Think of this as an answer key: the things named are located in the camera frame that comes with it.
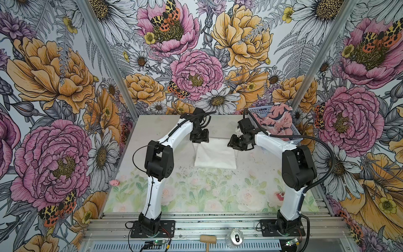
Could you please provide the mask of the white printed t-shirt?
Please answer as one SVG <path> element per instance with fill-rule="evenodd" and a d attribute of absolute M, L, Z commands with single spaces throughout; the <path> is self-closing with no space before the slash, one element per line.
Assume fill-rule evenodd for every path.
<path fill-rule="evenodd" d="M 237 151 L 228 146 L 229 139 L 210 138 L 209 142 L 194 143 L 194 166 L 203 169 L 237 169 Z"/>

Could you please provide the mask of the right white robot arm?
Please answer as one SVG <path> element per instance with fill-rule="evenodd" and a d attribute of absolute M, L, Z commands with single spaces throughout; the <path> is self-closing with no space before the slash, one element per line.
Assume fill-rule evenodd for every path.
<path fill-rule="evenodd" d="M 243 118 L 238 121 L 237 131 L 228 143 L 228 147 L 238 151 L 249 151 L 259 146 L 281 159 L 281 176 L 286 190 L 283 205 L 277 214 L 276 230 L 282 235 L 300 226 L 307 187 L 317 177 L 310 149 L 284 139 L 283 136 L 263 132 L 249 118 Z"/>

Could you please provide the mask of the pink patterned garment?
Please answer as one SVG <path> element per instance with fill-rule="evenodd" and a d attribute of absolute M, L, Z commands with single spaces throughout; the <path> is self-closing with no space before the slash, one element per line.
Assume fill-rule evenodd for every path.
<path fill-rule="evenodd" d="M 293 135 L 292 127 L 292 108 L 286 104 L 274 104 L 266 116 L 253 113 L 259 124 L 274 135 Z"/>

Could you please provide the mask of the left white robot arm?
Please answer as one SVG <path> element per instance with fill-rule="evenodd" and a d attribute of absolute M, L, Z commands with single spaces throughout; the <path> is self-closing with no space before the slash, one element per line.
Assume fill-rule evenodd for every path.
<path fill-rule="evenodd" d="M 175 127 L 157 141 L 150 141 L 144 147 L 144 169 L 148 177 L 148 192 L 145 206 L 139 215 L 140 230 L 155 236 L 161 229 L 162 194 L 167 179 L 174 170 L 174 150 L 180 142 L 189 137 L 192 143 L 208 143 L 209 131 L 206 128 L 213 112 L 196 108 L 193 113 L 180 116 Z"/>

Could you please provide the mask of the blue plastic laundry basket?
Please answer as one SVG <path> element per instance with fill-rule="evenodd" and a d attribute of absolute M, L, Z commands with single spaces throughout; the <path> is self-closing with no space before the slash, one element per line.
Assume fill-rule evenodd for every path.
<path fill-rule="evenodd" d="M 269 114 L 272 107 L 273 107 L 273 105 L 267 105 L 267 106 L 249 108 L 248 110 L 253 115 L 256 115 L 258 117 L 257 120 L 259 121 L 260 119 L 264 119 Z M 294 124 L 291 124 L 290 129 L 292 130 L 293 135 L 300 135 L 298 129 L 295 127 Z M 302 141 L 302 138 L 292 138 L 291 140 L 288 140 L 288 142 L 292 142 L 293 144 L 295 144 L 297 146 L 300 144 L 301 141 Z"/>

